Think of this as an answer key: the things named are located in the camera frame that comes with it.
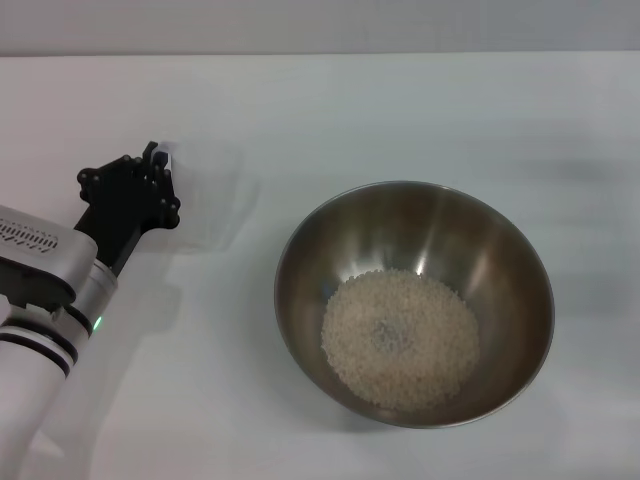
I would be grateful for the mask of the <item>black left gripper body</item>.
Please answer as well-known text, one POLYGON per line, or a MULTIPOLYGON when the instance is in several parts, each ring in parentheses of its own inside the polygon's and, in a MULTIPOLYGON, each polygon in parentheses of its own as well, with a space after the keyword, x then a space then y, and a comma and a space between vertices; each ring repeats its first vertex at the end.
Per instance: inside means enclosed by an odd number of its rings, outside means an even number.
POLYGON ((105 195, 85 201, 87 208, 75 229, 91 237, 98 246, 97 260, 119 276, 141 237, 158 228, 154 221, 152 181, 137 193, 105 195))

